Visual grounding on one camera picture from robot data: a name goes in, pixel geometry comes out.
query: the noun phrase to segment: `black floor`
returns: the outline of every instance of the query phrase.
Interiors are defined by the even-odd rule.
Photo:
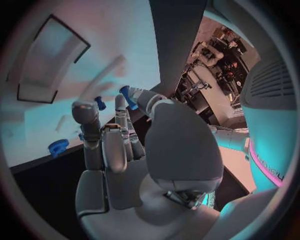
[[[149,126],[145,117],[134,124],[141,142],[144,142]],[[75,214],[76,187],[84,170],[83,150],[78,149],[14,174],[23,194],[40,216],[72,240],[87,239]],[[247,191],[225,169],[223,181],[215,193],[215,208],[220,211],[228,202],[246,194]]]

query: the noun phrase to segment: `pink light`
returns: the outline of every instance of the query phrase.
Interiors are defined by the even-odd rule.
[[[255,162],[255,164],[258,166],[258,168],[263,172],[263,174],[272,182],[274,183],[277,187],[281,187],[283,185],[283,182],[278,179],[277,177],[275,177],[270,171],[269,169],[267,169],[259,160],[259,158],[257,157],[257,154],[254,150],[254,146],[252,141],[250,140],[249,143],[249,149],[250,149],[250,154],[251,157],[253,158],[253,161]]]

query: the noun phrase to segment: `vent grille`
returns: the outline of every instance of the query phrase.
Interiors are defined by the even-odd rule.
[[[252,80],[252,97],[272,98],[294,95],[294,88],[283,61],[273,62],[260,69]]]

